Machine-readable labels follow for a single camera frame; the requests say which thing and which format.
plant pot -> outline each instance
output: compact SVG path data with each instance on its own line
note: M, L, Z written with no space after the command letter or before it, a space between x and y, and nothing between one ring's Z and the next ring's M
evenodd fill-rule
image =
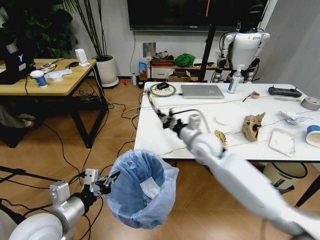
M104 88L113 87L119 83L115 59L111 55L106 55L104 59L96 59L102 86Z

crumpled paper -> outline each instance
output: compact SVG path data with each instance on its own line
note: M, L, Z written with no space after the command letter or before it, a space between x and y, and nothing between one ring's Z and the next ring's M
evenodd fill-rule
M299 116L296 112L292 112L292 111L280 111L279 113L284 117L284 119L289 124L294 124L294 125L313 119L312 117Z

white table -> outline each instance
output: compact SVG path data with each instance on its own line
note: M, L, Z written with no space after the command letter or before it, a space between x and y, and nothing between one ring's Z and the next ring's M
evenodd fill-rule
M154 82L147 82L145 88L154 85ZM176 87L176 93L181 93L181 84L200 85L207 83L181 83L170 82ZM275 97L268 93L268 88L273 84L239 84L234 94L228 93L228 83L217 84L224 94L224 99L184 99L181 95L170 97L157 97L155 100L161 110L168 113L170 108L174 112L197 109L203 112L211 132L218 129L226 133L227 149L242 158L259 162L309 162L320 163L320 147L309 145L306 141L306 130L310 125L320 125L320 112L303 108L299 102L275 100ZM290 84L275 84L276 88L295 88ZM259 99L248 98L242 102L251 92L260 93ZM299 113L303 117L313 118L292 125L287 123L279 114L279 111ZM245 116L258 115L266 112L262 120L262 127L259 130L258 141L249 142L242 133L242 125ZM192 112L185 112L180 116L185 123ZM215 116L230 116L232 122L225 126L216 122ZM295 136L295 156L289 157L269 148L271 133L274 128L288 131ZM151 108L147 97L142 98L140 117L134 149L144 149L154 152L163 159L171 160L192 160L195 157L186 149L186 145L180 140L176 133L169 129L163 129L160 120Z

trash can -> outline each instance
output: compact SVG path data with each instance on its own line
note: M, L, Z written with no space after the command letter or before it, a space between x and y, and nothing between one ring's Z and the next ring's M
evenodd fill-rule
M303 163L269 162L263 170L273 186L278 189L288 189L308 175Z
M106 196L112 214L132 228L162 224L175 203L179 169L150 151L130 150L118 157L109 176L116 172L120 175Z

table leg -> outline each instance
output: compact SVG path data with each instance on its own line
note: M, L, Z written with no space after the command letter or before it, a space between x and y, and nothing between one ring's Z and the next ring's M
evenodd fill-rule
M313 181L310 187L305 191L299 201L295 204L295 207L300 207L304 204L309 198L312 197L320 189L320 175Z
M72 96L69 96L67 98L68 108L69 108L71 117L72 117L72 119L75 123L75 126L78 129L78 131L81 135L81 138L82 138L87 149L92 148L94 141L95 141L95 138L96 138L96 135L99 131L99 127L101 125L101 122L103 121L103 119L108 111L108 103L107 103L107 100L105 99L105 94L103 92L102 82L101 82L101 78L100 78L97 64L95 64L93 67L94 67L95 74L96 74L96 80L97 80L96 84L97 84L97 87L99 90L99 95L101 98L101 109L100 109L98 117L96 118L89 134L87 133L85 125L80 117L79 110L73 104Z

